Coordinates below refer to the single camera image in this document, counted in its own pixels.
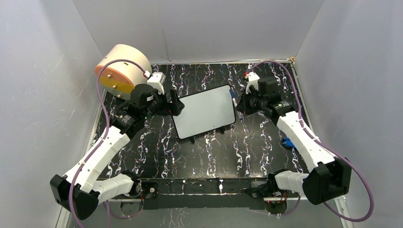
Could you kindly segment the beige and orange cylinder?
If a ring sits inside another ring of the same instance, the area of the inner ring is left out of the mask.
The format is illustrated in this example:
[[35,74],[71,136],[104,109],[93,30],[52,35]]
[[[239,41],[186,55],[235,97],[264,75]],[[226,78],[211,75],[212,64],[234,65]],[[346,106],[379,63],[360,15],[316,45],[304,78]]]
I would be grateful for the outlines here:
[[[109,53],[95,67],[95,75],[98,76],[101,68],[116,59],[127,59],[138,63],[144,70],[152,72],[148,58],[138,49],[125,45],[115,45]],[[124,99],[130,99],[130,93],[137,84],[145,84],[147,79],[142,71],[128,62],[116,62],[109,65],[100,78],[100,84],[112,95]]]

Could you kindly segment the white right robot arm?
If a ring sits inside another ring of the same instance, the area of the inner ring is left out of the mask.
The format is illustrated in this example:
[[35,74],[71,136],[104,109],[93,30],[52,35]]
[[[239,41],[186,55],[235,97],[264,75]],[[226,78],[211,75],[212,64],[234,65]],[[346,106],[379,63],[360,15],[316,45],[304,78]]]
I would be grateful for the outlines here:
[[246,89],[241,93],[237,111],[243,115],[261,111],[293,143],[304,159],[308,173],[280,170],[269,174],[268,192],[279,197],[285,191],[296,192],[314,205],[346,195],[352,169],[332,152],[316,143],[318,137],[299,117],[296,106],[283,99],[276,79],[260,78],[254,73],[244,77]]

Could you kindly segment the blue whiteboard eraser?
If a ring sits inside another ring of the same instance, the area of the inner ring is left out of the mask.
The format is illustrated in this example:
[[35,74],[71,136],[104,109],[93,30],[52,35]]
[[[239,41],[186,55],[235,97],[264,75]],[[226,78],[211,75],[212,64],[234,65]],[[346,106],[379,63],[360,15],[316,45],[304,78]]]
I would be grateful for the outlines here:
[[295,145],[292,143],[292,141],[291,141],[288,137],[282,138],[282,139],[281,139],[281,143],[282,143],[282,145],[283,145],[284,147],[286,147],[286,148],[291,148],[291,149],[296,150]]

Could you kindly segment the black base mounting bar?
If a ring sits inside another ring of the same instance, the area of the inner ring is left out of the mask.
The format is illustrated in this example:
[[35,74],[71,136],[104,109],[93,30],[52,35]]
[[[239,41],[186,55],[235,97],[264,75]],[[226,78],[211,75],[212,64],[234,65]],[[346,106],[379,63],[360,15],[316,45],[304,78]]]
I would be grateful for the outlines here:
[[266,178],[143,179],[145,209],[247,208],[297,200],[287,191],[275,193]]

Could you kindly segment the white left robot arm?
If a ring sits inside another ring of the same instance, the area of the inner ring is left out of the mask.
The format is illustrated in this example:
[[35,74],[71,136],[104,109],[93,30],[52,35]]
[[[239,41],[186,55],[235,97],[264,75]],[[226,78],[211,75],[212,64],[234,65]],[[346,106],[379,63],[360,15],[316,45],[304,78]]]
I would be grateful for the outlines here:
[[108,117],[104,133],[84,157],[64,175],[52,177],[50,186],[57,204],[80,224],[99,204],[115,196],[127,194],[136,198],[141,195],[141,180],[131,171],[105,180],[98,180],[98,177],[113,157],[145,127],[148,117],[178,116],[183,108],[176,90],[170,89],[167,96],[150,85],[137,85],[130,99]]

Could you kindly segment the blue and white marker pen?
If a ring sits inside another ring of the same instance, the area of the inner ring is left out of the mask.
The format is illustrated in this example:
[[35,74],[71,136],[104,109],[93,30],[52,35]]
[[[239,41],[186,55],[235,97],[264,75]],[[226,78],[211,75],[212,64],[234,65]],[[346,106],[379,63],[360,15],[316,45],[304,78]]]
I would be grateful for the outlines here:
[[234,110],[235,110],[235,112],[236,112],[236,114],[237,114],[237,117],[238,117],[240,120],[243,120],[243,115],[242,115],[242,113],[241,113],[239,110],[237,110],[237,105],[238,105],[238,104],[237,104],[237,101],[236,101],[236,98],[235,98],[235,94],[234,94],[234,92],[233,92],[232,89],[230,89],[229,92],[230,92],[230,95],[231,95],[231,99],[232,99],[233,106],[234,106]]

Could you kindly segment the small black-framed whiteboard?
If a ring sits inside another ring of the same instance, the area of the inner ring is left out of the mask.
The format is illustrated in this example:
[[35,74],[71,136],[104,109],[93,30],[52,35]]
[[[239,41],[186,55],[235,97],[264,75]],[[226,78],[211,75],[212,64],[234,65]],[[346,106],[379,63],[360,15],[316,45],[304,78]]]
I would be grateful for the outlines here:
[[179,139],[186,139],[236,122],[230,85],[221,85],[179,98],[184,108],[173,123]]

